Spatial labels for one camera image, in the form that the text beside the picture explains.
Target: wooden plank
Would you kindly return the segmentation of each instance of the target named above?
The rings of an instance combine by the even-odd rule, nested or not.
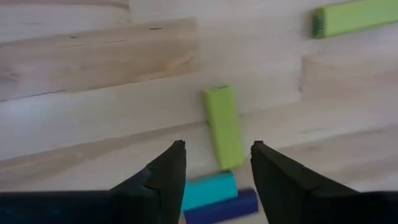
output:
[[[296,161],[359,191],[398,188],[398,127],[345,134],[280,149]]]
[[[0,100],[194,72],[192,18],[0,45]]]
[[[0,42],[131,25],[123,0],[1,0],[0,20]]]
[[[246,82],[239,72],[229,77],[201,73],[3,101],[0,142],[4,150],[0,158],[204,121],[201,90],[222,83],[220,80],[235,86],[240,113],[260,110],[259,104],[272,107],[290,103],[295,95],[281,88],[284,80],[290,81],[283,76],[287,73],[289,70],[276,72],[281,76],[274,79],[258,74]]]
[[[0,0],[0,5],[21,5],[21,4],[81,4],[81,5],[102,5],[115,6],[129,9],[128,0]]]
[[[398,125],[398,103],[392,100],[395,97],[394,93],[397,93],[396,88],[352,96],[344,101],[336,99],[307,101],[244,115],[241,122],[246,157],[249,157],[249,149],[253,142],[259,139],[278,149],[341,134],[357,133],[369,129],[383,129],[393,124]],[[26,114],[36,113],[29,108],[19,109],[26,110]],[[18,111],[16,108],[15,111],[10,111],[10,113],[18,113]],[[39,152],[40,144],[46,147],[42,148],[46,150],[42,151],[41,154],[1,162],[0,189],[110,188],[128,178],[131,173],[139,171],[146,162],[151,161],[176,139],[183,139],[187,142],[188,177],[197,177],[219,171],[213,152],[210,130],[206,123],[186,124],[143,134],[130,134],[120,138],[109,138],[68,147],[56,147],[57,150],[46,152],[61,142],[59,139],[56,139],[55,142],[52,141],[57,136],[63,136],[66,142],[73,142],[70,134],[67,133],[68,126],[73,125],[63,124],[62,126],[65,129],[60,134],[52,134],[45,130],[44,132],[43,130],[38,131],[38,129],[26,130],[30,133],[30,136],[20,135],[19,139],[11,139],[7,135],[8,133],[2,133],[0,142],[2,148],[4,148],[1,152],[3,158],[12,158],[18,156],[18,154],[29,154],[32,151]],[[16,134],[25,131],[20,127],[23,126],[15,126],[14,132]],[[113,134],[113,131],[117,131],[109,131],[106,126],[97,126],[96,128],[99,131],[102,131],[101,129],[107,131],[109,136]],[[83,139],[93,139],[84,131],[76,133],[76,135]],[[389,138],[392,138],[391,141],[396,141],[395,137],[391,137],[394,136],[393,134],[389,136]],[[380,141],[377,139],[373,139],[373,141],[373,145],[377,145],[377,142],[379,142],[382,147],[384,137]],[[344,156],[343,148],[345,147],[340,147],[336,157]],[[375,153],[376,151],[372,152],[369,158],[372,159]]]
[[[311,42],[303,57],[303,99],[344,98],[398,85],[397,28]]]

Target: teal block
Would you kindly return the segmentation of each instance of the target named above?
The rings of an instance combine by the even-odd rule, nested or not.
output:
[[[182,211],[198,208],[238,196],[235,178],[232,172],[224,172],[185,185]]]

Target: dark blue block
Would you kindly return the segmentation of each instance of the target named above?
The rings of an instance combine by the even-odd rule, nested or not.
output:
[[[187,224],[210,224],[258,212],[257,194],[253,189],[238,191],[238,197],[185,211]]]

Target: wooden block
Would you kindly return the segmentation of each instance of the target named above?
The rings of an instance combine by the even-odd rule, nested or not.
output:
[[[398,187],[398,126],[280,148],[284,155],[360,192]]]
[[[344,100],[327,99],[301,102],[260,113],[244,115],[242,118],[242,130],[246,156],[247,158],[249,157],[250,145],[257,139],[263,139],[270,146],[279,149],[339,134],[355,133],[364,129],[382,128],[398,124],[398,102],[394,100],[396,94],[397,89],[393,88],[383,94],[366,94]],[[34,109],[26,105],[26,107],[15,107],[14,110],[9,110],[8,112],[10,114],[18,113],[19,116],[41,112],[41,110],[36,111]],[[4,118],[3,120],[11,118],[6,115],[0,117]],[[70,131],[68,129],[72,128],[73,125],[73,123],[57,123],[54,124],[53,128],[59,126],[59,130]],[[61,140],[55,139],[56,141],[53,141],[53,139],[62,134],[62,132],[52,134],[53,132],[48,131],[44,136],[43,132],[32,128],[24,130],[24,133],[29,132],[30,135],[22,135],[19,134],[21,132],[19,127],[25,127],[23,125],[16,126],[15,129],[7,126],[1,127],[5,127],[5,129],[0,129],[0,142],[2,149],[4,149],[0,152],[2,158],[31,154],[33,149],[36,152],[39,152],[39,149],[51,149],[53,146],[50,144],[59,143]],[[107,126],[95,126],[94,128],[103,129],[104,133],[112,134]],[[12,136],[8,134],[11,131],[14,131],[15,135],[20,136],[20,138],[11,141],[10,138]],[[344,138],[343,140],[333,139],[330,141],[335,142],[333,147],[308,147],[307,151],[303,153],[291,150],[292,153],[288,154],[288,156],[308,165],[311,169],[320,169],[318,171],[321,174],[325,174],[323,172],[324,169],[321,169],[322,166],[325,167],[325,170],[328,167],[333,170],[334,166],[338,165],[336,163],[337,160],[355,166],[351,161],[363,161],[363,159],[366,161],[366,158],[364,158],[366,156],[375,160],[383,157],[390,158],[395,153],[394,146],[397,144],[397,133],[398,129],[395,127],[392,132],[391,130],[388,131],[381,138],[369,138],[368,135],[363,135],[361,138],[352,141],[358,144],[350,143],[349,146],[339,144]],[[69,143],[71,136],[65,134],[63,136],[67,137],[63,139],[64,143]],[[76,136],[87,139],[87,135],[84,132],[76,133]],[[33,139],[42,139],[42,142],[35,142]],[[211,147],[208,126],[205,123],[193,123],[145,134],[127,135],[122,138],[105,139],[36,155],[17,157],[10,159],[8,162],[1,161],[0,189],[108,189],[128,178],[131,172],[139,171],[142,166],[162,152],[160,150],[162,146],[171,144],[175,139],[184,139],[187,142],[188,178],[208,175],[220,170]],[[355,147],[354,154],[348,151],[348,149],[353,147]],[[327,153],[321,153],[317,156],[318,150]],[[388,163],[386,165],[393,173],[395,157],[391,157],[391,159],[391,161],[387,160]],[[251,173],[237,174],[236,171],[239,172],[240,169],[242,169],[242,166],[234,170],[235,177],[238,180],[238,188],[247,187],[251,180]],[[362,167],[358,167],[355,170],[359,172],[361,169]],[[350,176],[355,177],[355,173],[347,174],[347,177],[344,177],[345,179],[336,180],[345,183],[346,178],[348,179]],[[383,186],[390,183],[386,179],[382,181],[380,184],[383,184]]]
[[[0,0],[0,42],[130,26],[125,0]]]
[[[397,27],[311,42],[302,59],[303,99],[347,98],[397,86]]]
[[[197,67],[195,19],[0,45],[0,100],[183,75]]]

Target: green block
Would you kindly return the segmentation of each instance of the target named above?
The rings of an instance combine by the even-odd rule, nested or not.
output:
[[[203,91],[203,97],[220,168],[242,164],[243,141],[233,88],[228,85],[211,88]]]
[[[362,0],[335,4],[315,10],[312,20],[313,37],[323,39],[397,21],[397,0]]]

